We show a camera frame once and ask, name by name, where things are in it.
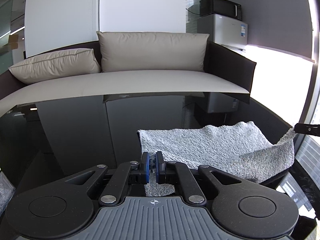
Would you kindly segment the grey terry towel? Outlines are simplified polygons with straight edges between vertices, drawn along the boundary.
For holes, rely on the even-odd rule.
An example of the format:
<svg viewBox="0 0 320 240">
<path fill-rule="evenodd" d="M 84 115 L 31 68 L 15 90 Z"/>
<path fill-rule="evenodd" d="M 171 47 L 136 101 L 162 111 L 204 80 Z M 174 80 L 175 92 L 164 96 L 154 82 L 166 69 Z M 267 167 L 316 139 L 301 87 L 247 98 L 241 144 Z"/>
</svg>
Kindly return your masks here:
<svg viewBox="0 0 320 240">
<path fill-rule="evenodd" d="M 287 170 L 295 160 L 294 129 L 272 144 L 254 122 L 233 126 L 207 125 L 199 129 L 138 131 L 142 152 L 151 160 L 151 179 L 145 186 L 148 197 L 168 196 L 175 192 L 172 183 L 156 183 L 155 154 L 165 161 L 178 161 L 189 168 L 209 165 L 237 177 L 262 183 Z"/>
</svg>

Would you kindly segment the dark sofa with beige seat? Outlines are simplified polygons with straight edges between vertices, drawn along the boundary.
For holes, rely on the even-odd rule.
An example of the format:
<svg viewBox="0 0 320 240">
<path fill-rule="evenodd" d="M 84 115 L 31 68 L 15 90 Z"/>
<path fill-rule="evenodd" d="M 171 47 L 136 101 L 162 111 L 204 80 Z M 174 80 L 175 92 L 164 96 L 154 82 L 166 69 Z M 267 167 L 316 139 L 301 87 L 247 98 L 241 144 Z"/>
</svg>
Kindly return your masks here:
<svg viewBox="0 0 320 240">
<path fill-rule="evenodd" d="M 131 70 L 26 85 L 6 71 L 1 74 L 1 115 L 16 105 L 103 94 L 220 92 L 248 103 L 255 67 L 256 63 L 248 58 L 209 41 L 203 72 Z"/>
</svg>

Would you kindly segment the large beige back cushion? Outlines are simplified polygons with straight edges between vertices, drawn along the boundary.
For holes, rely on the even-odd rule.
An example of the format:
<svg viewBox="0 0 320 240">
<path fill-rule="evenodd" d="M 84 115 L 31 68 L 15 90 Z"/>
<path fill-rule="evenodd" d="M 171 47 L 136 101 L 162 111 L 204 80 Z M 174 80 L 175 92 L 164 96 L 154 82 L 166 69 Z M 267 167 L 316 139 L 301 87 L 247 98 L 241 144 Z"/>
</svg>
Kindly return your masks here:
<svg viewBox="0 0 320 240">
<path fill-rule="evenodd" d="M 203 71 L 208 34 L 97 32 L 103 72 Z"/>
</svg>

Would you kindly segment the silver mini fridge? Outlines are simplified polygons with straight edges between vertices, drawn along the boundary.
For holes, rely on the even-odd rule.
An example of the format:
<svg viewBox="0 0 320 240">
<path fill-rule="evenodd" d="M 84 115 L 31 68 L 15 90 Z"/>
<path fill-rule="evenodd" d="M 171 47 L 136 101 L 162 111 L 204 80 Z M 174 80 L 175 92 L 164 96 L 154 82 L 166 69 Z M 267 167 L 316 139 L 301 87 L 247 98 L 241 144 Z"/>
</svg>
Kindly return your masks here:
<svg viewBox="0 0 320 240">
<path fill-rule="evenodd" d="M 197 32 L 209 34 L 208 40 L 221 46 L 245 50 L 248 24 L 219 14 L 211 14 L 197 20 Z"/>
</svg>

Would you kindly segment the small beige side cushion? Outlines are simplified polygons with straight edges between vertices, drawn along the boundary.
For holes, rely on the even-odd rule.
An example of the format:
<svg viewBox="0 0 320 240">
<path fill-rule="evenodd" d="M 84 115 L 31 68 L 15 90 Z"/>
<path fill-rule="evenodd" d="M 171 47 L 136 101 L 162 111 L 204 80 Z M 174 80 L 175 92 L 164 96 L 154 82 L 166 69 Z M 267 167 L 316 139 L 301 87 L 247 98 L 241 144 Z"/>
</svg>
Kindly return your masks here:
<svg viewBox="0 0 320 240">
<path fill-rule="evenodd" d="M 11 74 L 25 84 L 62 77 L 101 72 L 94 50 L 66 49 L 36 55 L 9 67 Z"/>
</svg>

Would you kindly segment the black microwave oven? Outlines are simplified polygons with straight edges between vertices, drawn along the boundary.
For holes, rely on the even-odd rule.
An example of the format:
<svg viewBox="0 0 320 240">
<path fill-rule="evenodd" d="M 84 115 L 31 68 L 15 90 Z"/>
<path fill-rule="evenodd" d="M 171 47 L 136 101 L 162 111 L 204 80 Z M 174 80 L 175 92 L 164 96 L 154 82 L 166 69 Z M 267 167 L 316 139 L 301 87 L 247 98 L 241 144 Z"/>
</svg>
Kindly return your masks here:
<svg viewBox="0 0 320 240">
<path fill-rule="evenodd" d="M 200 16 L 219 14 L 236 20 L 242 20 L 242 7 L 229 0 L 200 0 Z"/>
</svg>

